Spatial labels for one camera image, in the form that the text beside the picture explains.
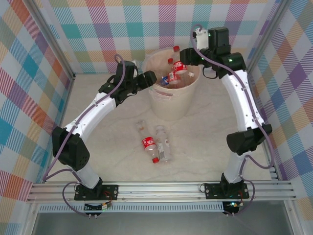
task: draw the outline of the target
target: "blue bottle label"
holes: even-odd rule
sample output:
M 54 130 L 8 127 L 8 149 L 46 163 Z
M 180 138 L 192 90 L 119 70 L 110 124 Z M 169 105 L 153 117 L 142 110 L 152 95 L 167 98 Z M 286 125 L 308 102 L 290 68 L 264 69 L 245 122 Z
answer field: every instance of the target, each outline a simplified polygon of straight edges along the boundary
M 168 77 L 167 77 L 167 76 L 166 76 L 166 77 L 163 77 L 162 80 L 163 80 L 165 86 L 169 84 L 169 83 L 168 83 Z

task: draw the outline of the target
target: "cable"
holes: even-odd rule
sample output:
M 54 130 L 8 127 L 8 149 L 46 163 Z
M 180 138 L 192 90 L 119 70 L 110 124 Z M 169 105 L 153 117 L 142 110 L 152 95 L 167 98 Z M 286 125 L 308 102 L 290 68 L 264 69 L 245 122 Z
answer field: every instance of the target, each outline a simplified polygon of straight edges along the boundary
M 80 215 L 82 215 L 82 216 L 84 216 L 84 217 L 89 217 L 89 215 L 86 215 L 85 213 L 82 213 L 82 212 L 78 211 L 77 209 L 75 209 L 74 207 L 72 207 L 72 206 L 67 202 L 67 200 L 66 200 L 66 198 L 65 198 L 65 189 L 67 188 L 67 186 L 69 186 L 69 185 L 71 185 L 71 184 L 77 184 L 77 182 L 76 182 L 76 181 L 72 181 L 72 182 L 67 183 L 67 184 L 64 186 L 63 190 L 62 190 L 62 197 L 63 197 L 63 200 L 64 200 L 65 204 L 66 204 L 72 211 L 74 211 L 75 213 L 80 214 Z
M 243 163 L 242 163 L 241 166 L 240 166 L 239 175 L 240 175 L 240 178 L 241 178 L 243 181 L 247 181 L 247 182 L 249 182 L 249 183 L 252 185 L 252 196 L 251 196 L 251 199 L 250 199 L 250 201 L 248 202 L 248 204 L 245 206 L 245 208 L 243 208 L 243 209 L 240 210 L 238 213 L 236 213 L 236 216 L 242 214 L 243 212 L 245 212 L 245 211 L 251 206 L 251 204 L 252 204 L 252 202 L 253 202 L 253 199 L 254 199 L 254 196 L 255 196 L 255 185 L 254 185 L 254 183 L 253 183 L 251 180 L 247 180 L 247 179 L 245 179 L 245 178 L 242 176 L 242 172 L 243 172 L 243 169 L 244 169 L 245 164 L 246 164 L 246 158 L 243 160 Z M 225 213 L 227 213 L 227 214 L 229 214 L 229 215 L 232 215 L 232 216 L 235 216 L 235 214 L 231 214 L 231 213 L 229 213 L 229 212 L 227 212 L 227 211 L 225 211 Z
M 108 191 L 104 191 L 103 194 L 108 197 L 108 194 L 110 195 L 109 203 L 112 201 L 112 194 Z
M 126 72 L 125 61 L 124 61 L 124 59 L 123 59 L 122 56 L 120 56 L 119 54 L 116 54 L 116 55 L 114 56 L 114 59 L 115 59 L 115 61 L 116 61 L 117 63 L 119 63 L 118 60 L 117 60 L 117 58 L 119 58 L 119 59 L 121 60 L 122 64 L 123 64 L 123 73 L 122 73 L 121 80 L 119 81 L 119 83 L 117 84 L 117 86 L 116 86 L 112 91 L 110 91 L 110 92 L 109 92 L 108 94 L 106 94 L 104 97 L 102 97 L 101 99 L 99 99 L 95 104 L 91 105 L 88 109 L 86 109 L 86 110 L 79 116 L 79 118 L 77 119 L 77 121 L 75 122 L 75 124 L 72 126 L 72 128 L 71 128 L 70 131 L 68 132 L 67 136 L 65 137 L 63 143 L 61 144 L 61 147 L 60 147 L 59 151 L 57 152 L 57 154 L 56 154 L 54 160 L 52 161 L 52 163 L 50 164 L 50 166 L 49 166 L 48 169 L 46 170 L 46 172 L 45 172 L 45 174 L 44 174 L 44 176 L 43 176 L 43 181 L 44 181 L 44 182 L 45 182 L 47 179 L 50 178 L 50 177 L 48 177 L 49 172 L 51 171 L 51 169 L 53 168 L 53 166 L 54 166 L 55 163 L 57 162 L 57 160 L 58 160 L 58 158 L 60 157 L 61 152 L 62 152 L 62 150 L 63 150 L 63 148 L 64 148 L 66 142 L 68 141 L 70 135 L 73 133 L 73 131 L 75 130 L 75 128 L 76 128 L 76 126 L 79 124 L 79 122 L 80 122 L 80 121 L 83 119 L 83 117 L 84 117 L 91 109 L 93 109 L 98 103 L 100 103 L 100 102 L 102 102 L 104 99 L 110 97 L 110 95 L 113 94 L 113 93 L 120 87 L 120 85 L 122 84 L 122 82 L 124 81 L 125 72 Z M 54 175 L 57 175 L 57 174 L 59 174 L 59 173 L 61 173 L 61 172 L 62 172 L 62 170 L 59 170 L 59 171 L 55 172 Z
M 205 184 L 206 184 L 206 183 L 203 183 L 203 184 L 201 184 L 200 187 L 199 187 L 199 191 L 202 192 L 202 193 L 204 193 L 204 194 L 205 194 L 205 192 L 203 192 L 203 191 L 201 190 L 201 187 L 202 187 L 202 185 L 205 185 Z
M 246 156 L 249 157 L 258 167 L 260 167 L 260 168 L 262 168 L 262 169 L 270 169 L 270 168 L 274 165 L 275 158 L 276 158 L 276 157 L 275 157 L 275 154 L 274 154 L 274 149 L 273 149 L 273 146 L 272 146 L 272 144 L 271 144 L 271 142 L 270 142 L 270 139 L 269 139 L 267 133 L 265 132 L 265 130 L 263 129 L 263 127 L 261 126 L 261 124 L 259 123 L 259 121 L 258 121 L 258 119 L 257 119 L 257 117 L 256 117 L 256 115 L 255 115 L 255 112 L 254 112 L 254 109 L 253 109 L 253 105 L 252 105 L 252 101 L 251 101 L 251 99 L 250 99 L 250 96 L 249 96 L 248 91 L 246 90 L 246 86 L 244 85 L 244 83 L 242 82 L 241 78 L 238 76 L 238 74 L 237 74 L 234 70 L 232 70 L 231 68 L 229 68 L 229 67 L 227 67 L 227 66 L 225 66 L 225 65 L 223 65 L 223 64 L 220 64 L 220 63 L 218 63 L 218 62 L 216 62 L 216 61 L 214 61 L 214 60 L 211 60 L 211 59 L 207 58 L 206 56 L 204 56 L 204 55 L 197 49 L 197 45 L 195 44 L 195 41 L 194 41 L 193 36 L 192 36 L 192 35 L 193 35 L 194 28 L 197 27 L 197 26 L 200 27 L 200 30 L 202 30 L 202 25 L 201 25 L 201 24 L 195 24 L 195 25 L 193 25 L 193 26 L 191 27 L 191 31 L 190 31 L 190 40 L 191 40 L 191 43 L 192 43 L 192 46 L 193 46 L 195 52 L 196 52 L 201 58 L 203 58 L 204 60 L 206 60 L 207 62 L 209 62 L 209 63 L 211 63 L 211 64 L 213 64 L 213 65 L 219 66 L 219 67 L 221 67 L 221 68 L 223 68 L 223 69 L 225 69 L 225 70 L 231 72 L 231 73 L 235 76 L 235 78 L 238 80 L 238 82 L 239 82 L 240 85 L 242 86 L 243 91 L 245 92 L 245 95 L 246 95 L 247 101 L 248 101 L 248 103 L 249 103 L 249 107 L 250 107 L 250 110 L 251 110 L 251 112 L 252 112 L 252 116 L 253 116 L 253 118 L 254 118 L 254 121 L 255 121 L 255 123 L 258 125 L 258 127 L 260 128 L 261 132 L 263 133 L 264 137 L 266 138 L 266 140 L 267 140 L 267 142 L 268 142 L 268 146 L 269 146 L 269 150 L 270 150 L 270 156 L 271 156 L 271 161 L 270 161 L 270 163 L 269 163 L 268 166 L 263 166 L 263 165 L 259 164 L 253 157 L 251 157 L 251 156 L 248 155 L 248 154 L 247 154 Z
M 238 191 L 240 196 L 241 196 L 241 200 L 240 200 L 240 203 L 243 203 L 243 193 L 241 191 Z
M 64 171 L 70 171 L 70 172 L 75 176 L 75 178 L 76 178 L 78 181 L 80 181 L 78 175 L 77 175 L 72 169 L 62 169 L 62 170 L 58 170 L 58 171 L 54 172 L 53 174 L 47 176 L 47 177 L 45 178 L 45 181 L 47 181 L 48 179 L 52 178 L 53 176 L 55 176 L 55 175 L 57 175 L 57 174 L 59 174 L 59 173 L 61 173 L 61 172 L 64 172 Z
M 215 77 L 207 77 L 207 76 L 205 76 L 204 75 L 204 69 L 205 69 L 205 67 L 202 68 L 202 74 L 203 74 L 204 77 L 209 78 L 209 79 L 216 79 L 218 77 L 216 72 L 215 72 L 215 75 L 216 75 Z

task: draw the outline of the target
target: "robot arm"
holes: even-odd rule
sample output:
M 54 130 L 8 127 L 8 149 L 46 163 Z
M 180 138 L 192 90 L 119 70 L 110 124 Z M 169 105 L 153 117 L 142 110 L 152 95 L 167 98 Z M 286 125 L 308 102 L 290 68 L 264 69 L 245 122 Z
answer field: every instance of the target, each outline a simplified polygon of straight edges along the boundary
M 227 135 L 227 144 L 232 151 L 225 172 L 222 174 L 220 183 L 224 197 L 236 196 L 238 191 L 243 191 L 244 182 L 240 176 L 242 164 L 246 154 L 254 151 L 265 139 L 256 119 L 262 125 L 267 134 L 272 132 L 271 125 L 265 125 L 264 120 L 257 112 L 257 108 L 248 83 L 246 65 L 240 53 L 231 53 L 228 29 L 219 27 L 209 29 L 196 29 L 193 38 L 197 41 L 197 49 L 200 53 L 212 61 L 218 62 L 231 68 L 240 77 L 245 85 L 241 85 L 238 79 L 228 70 L 215 64 L 210 64 L 199 56 L 194 48 L 187 48 L 180 52 L 180 60 L 186 65 L 204 65 L 205 68 L 212 67 L 226 87 L 233 104 L 238 132 Z M 247 96 L 249 97 L 253 110 L 250 109 Z
M 116 75 L 111 76 L 101 86 L 99 93 L 93 99 L 92 103 L 73 122 L 66 125 L 65 128 L 56 127 L 52 132 L 52 148 L 53 156 L 55 157 L 69 130 L 75 127 L 58 160 L 72 169 L 80 178 L 81 184 L 86 187 L 86 190 L 90 190 L 89 193 L 93 193 L 95 197 L 99 196 L 102 192 L 102 180 L 89 164 L 90 155 L 85 142 L 90 133 L 109 112 L 123 103 L 130 95 L 137 94 L 138 91 L 153 85 L 157 81 L 152 71 L 138 74 L 137 66 L 133 62 L 125 61 L 125 68 L 125 78 L 121 86 L 110 97 L 104 99 L 120 82 L 123 72 L 121 63 L 117 66 Z

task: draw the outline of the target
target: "red bottle label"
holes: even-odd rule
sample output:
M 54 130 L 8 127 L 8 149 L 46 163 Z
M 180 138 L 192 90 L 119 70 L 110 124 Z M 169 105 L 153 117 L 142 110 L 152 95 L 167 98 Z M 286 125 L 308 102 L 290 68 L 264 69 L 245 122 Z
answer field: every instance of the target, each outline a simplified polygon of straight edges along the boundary
M 150 146 L 150 145 L 154 145 L 155 141 L 153 140 L 152 137 L 147 137 L 145 139 L 142 140 L 142 145 L 144 148 Z
M 174 72 L 178 72 L 181 70 L 186 70 L 186 65 L 184 65 L 181 61 L 176 61 L 174 63 Z
M 179 77 L 175 73 L 173 73 L 173 72 L 170 72 L 167 77 L 168 77 L 168 82 L 169 83 L 173 82 L 173 81 L 176 81 L 176 80 L 179 80 Z

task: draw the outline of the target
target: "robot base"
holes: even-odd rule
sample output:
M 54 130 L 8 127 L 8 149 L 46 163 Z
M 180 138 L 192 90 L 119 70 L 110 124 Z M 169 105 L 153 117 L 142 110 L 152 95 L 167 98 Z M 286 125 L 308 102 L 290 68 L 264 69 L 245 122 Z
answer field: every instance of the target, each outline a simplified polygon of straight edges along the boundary
M 100 179 L 93 189 L 78 185 L 75 189 L 75 201 L 116 201 L 118 185 L 103 185 Z
M 222 174 L 219 184 L 204 184 L 206 199 L 248 199 L 249 192 L 244 181 L 230 184 Z

